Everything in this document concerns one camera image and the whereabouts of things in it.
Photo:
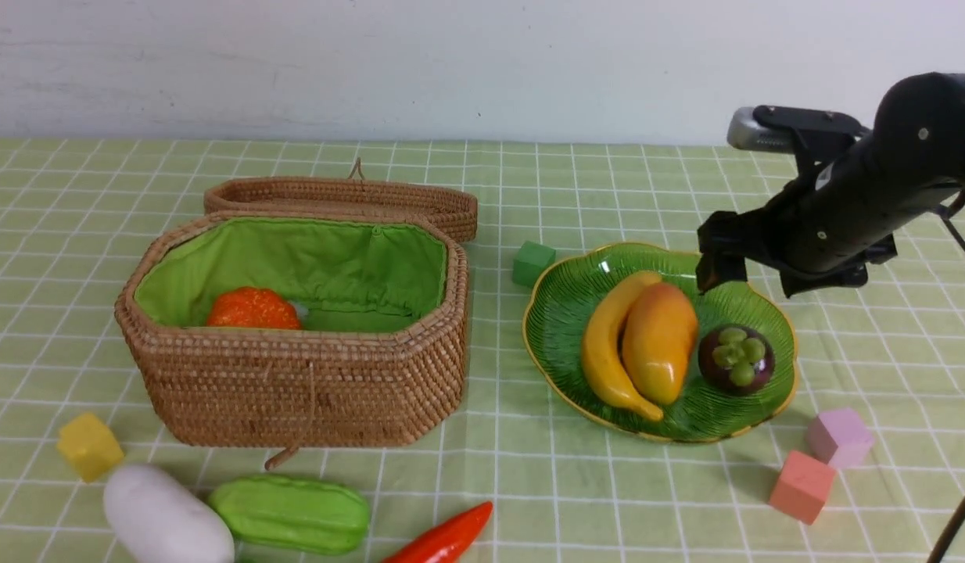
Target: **black cable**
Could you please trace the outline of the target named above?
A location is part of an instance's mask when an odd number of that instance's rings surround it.
[[[957,242],[963,252],[965,252],[965,238],[962,238],[958,229],[952,224],[952,217],[954,217],[955,213],[959,213],[963,207],[965,207],[965,189],[959,192],[959,195],[955,198],[951,206],[940,206],[934,210],[934,213],[941,218],[941,222],[945,225],[945,228],[948,229],[952,238],[955,239],[955,242]],[[962,502],[959,503],[955,512],[952,513],[952,517],[948,520],[948,524],[945,525],[944,530],[941,531],[938,542],[934,545],[934,549],[931,550],[931,555],[928,556],[927,563],[941,563],[948,548],[951,547],[952,542],[955,541],[955,535],[959,533],[959,529],[962,528],[962,524],[964,523],[965,497],[962,498]]]

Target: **leaf-shaped plate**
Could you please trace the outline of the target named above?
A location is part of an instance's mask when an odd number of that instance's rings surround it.
[[[677,253],[642,242],[619,242],[546,270],[532,291],[522,329],[525,347],[548,385],[583,416],[661,442],[715,442],[744,434],[786,409],[798,387],[798,344],[789,318],[747,282],[728,282],[698,295],[697,253]],[[771,381],[750,396],[731,396],[706,382],[692,352],[680,398],[654,423],[608,406],[594,395],[579,364],[580,341],[604,296],[635,271],[657,271],[694,304],[700,335],[726,323],[761,332],[775,353]]]

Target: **basket handle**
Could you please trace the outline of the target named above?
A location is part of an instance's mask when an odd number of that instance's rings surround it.
[[[354,167],[350,168],[350,174],[347,175],[348,181],[352,181],[354,179],[355,174],[357,174],[358,176],[361,176],[362,181],[364,180],[364,171],[361,170],[360,156],[357,157],[357,160],[354,160]]]
[[[267,462],[264,463],[264,469],[267,471],[273,471],[275,469],[278,469],[278,466],[280,464],[285,463],[289,459],[292,459],[292,456],[298,453],[298,449],[301,447],[301,444],[303,444],[303,441],[305,440],[305,436],[312,428],[312,420],[314,420],[315,418],[315,366],[311,363],[311,361],[310,363],[308,363],[308,375],[310,376],[308,377],[308,393],[310,394],[310,405],[308,405],[308,419],[307,421],[305,421],[304,430],[298,434],[298,438],[296,438],[296,441],[294,442],[294,444],[287,446],[285,449],[283,449],[280,452],[277,452],[276,454],[274,454],[273,457],[271,457],[271,459],[267,460]]]

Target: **green checkered tablecloth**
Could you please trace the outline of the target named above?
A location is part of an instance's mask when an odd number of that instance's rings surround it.
[[[415,445],[307,450],[283,471],[339,480],[373,506],[353,556],[378,561],[455,512],[494,499],[462,561],[498,563],[922,562],[965,490],[965,257],[935,217],[860,291],[786,302],[803,384],[773,423],[719,445],[660,446],[605,431],[551,395],[522,348],[528,295],[515,250],[573,256],[623,239],[696,249],[713,210],[761,206],[787,158],[712,147],[490,142],[271,143],[0,139],[0,563],[130,561],[55,450],[84,411],[203,491],[261,470],[268,452],[180,445],[149,406],[112,318],[148,243],[198,217],[232,176],[346,176],[450,185],[479,197],[472,366],[460,412]],[[965,211],[956,224],[965,234]],[[877,444],[844,471],[817,524],[766,505],[815,413],[854,407]],[[256,563],[322,559],[255,546]],[[952,561],[965,561],[965,527]]]

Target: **green cube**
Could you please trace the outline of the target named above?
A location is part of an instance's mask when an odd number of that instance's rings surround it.
[[[533,288],[542,272],[554,263],[555,249],[528,240],[521,245],[518,255],[514,257],[514,274],[511,275],[511,280],[525,288]]]

